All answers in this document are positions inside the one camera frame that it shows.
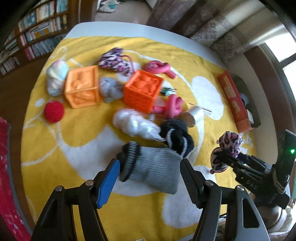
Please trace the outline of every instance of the yellow rug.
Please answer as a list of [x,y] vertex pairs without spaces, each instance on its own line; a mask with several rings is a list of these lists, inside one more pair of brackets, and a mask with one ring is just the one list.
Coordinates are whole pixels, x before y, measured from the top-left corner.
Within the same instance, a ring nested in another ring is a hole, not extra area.
[[[117,100],[109,104],[71,109],[64,96],[53,98],[46,91],[46,69],[58,59],[64,59],[70,69],[96,65],[100,56],[113,47],[122,47],[132,57],[136,69],[151,60],[171,64],[178,74],[170,79],[161,76],[165,84],[177,89],[186,103],[199,104],[212,110],[197,126],[190,128],[195,150],[189,160],[195,170],[218,185],[235,187],[231,168],[224,173],[209,174],[210,154],[216,140],[225,131],[237,132],[224,93],[216,80],[224,70],[183,49],[145,38],[81,37],[60,42],[45,64],[32,90],[22,135],[22,178],[31,214],[36,222],[48,197],[57,185],[65,188],[80,186],[105,169],[121,146],[135,140],[143,146],[156,142],[131,138],[112,125],[113,114],[126,107]],[[122,82],[127,77],[112,70],[99,70],[100,77],[109,76]],[[43,108],[49,100],[59,100],[65,116],[57,124],[49,124]],[[252,132],[244,133],[242,151],[256,155]],[[78,240],[84,240],[75,208]],[[144,184],[117,181],[110,199],[99,210],[110,241],[179,240],[195,231],[201,210],[191,204],[183,180],[175,195],[156,192]]]

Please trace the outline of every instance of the pink foam tube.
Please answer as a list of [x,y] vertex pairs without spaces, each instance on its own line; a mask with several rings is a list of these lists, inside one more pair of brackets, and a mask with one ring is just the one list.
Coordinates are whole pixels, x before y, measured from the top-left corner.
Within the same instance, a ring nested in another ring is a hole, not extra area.
[[170,95],[166,106],[153,106],[152,113],[162,114],[166,119],[171,119],[178,116],[182,112],[183,100],[177,95]]
[[158,60],[150,61],[148,64],[144,66],[144,70],[151,74],[162,74],[165,73],[172,79],[175,79],[177,75],[170,70],[169,63],[163,63]]

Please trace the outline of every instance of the red ball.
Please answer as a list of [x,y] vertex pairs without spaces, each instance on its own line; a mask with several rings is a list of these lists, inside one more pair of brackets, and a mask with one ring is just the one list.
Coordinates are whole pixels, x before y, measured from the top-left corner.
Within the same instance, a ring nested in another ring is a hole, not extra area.
[[50,123],[57,123],[64,116],[65,110],[61,102],[53,100],[48,102],[44,108],[44,117]]

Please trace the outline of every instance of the orange toy cube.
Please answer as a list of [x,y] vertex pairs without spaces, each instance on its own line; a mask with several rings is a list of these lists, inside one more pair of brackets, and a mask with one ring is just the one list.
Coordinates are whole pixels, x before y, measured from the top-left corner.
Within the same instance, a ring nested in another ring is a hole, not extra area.
[[74,109],[98,104],[98,66],[70,70],[65,82],[65,96]]
[[163,78],[138,70],[123,88],[123,102],[135,110],[150,114],[162,82]]

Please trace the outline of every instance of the leopard print toy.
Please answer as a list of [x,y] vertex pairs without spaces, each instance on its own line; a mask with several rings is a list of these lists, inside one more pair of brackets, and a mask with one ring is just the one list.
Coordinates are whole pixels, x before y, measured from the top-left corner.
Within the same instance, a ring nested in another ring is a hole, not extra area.
[[217,144],[219,144],[220,147],[216,147],[211,154],[211,174],[223,172],[227,169],[228,165],[222,162],[217,154],[221,151],[227,151],[236,158],[242,146],[242,137],[239,134],[227,131],[217,140]]
[[[104,53],[98,63],[102,69],[112,69],[115,72],[128,75],[134,73],[133,62],[130,56],[122,55],[123,48],[115,47]],[[122,57],[127,57],[130,61],[126,61]]]

